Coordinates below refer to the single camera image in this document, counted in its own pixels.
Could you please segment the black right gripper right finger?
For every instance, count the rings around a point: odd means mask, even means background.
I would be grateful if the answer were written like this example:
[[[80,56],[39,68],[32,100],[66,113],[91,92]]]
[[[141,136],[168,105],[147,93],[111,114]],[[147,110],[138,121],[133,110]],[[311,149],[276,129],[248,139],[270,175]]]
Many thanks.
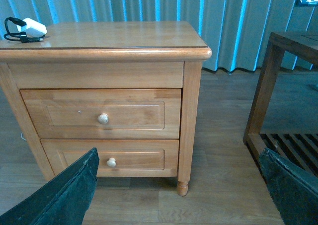
[[[286,225],[318,223],[318,178],[265,148],[259,163],[270,196]]]

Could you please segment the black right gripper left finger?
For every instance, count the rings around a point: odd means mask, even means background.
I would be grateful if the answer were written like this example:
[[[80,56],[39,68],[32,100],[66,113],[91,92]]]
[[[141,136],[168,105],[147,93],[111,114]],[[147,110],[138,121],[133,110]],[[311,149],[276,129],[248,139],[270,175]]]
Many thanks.
[[[1,215],[2,225],[80,225],[97,185],[99,157],[92,148],[54,179]]]

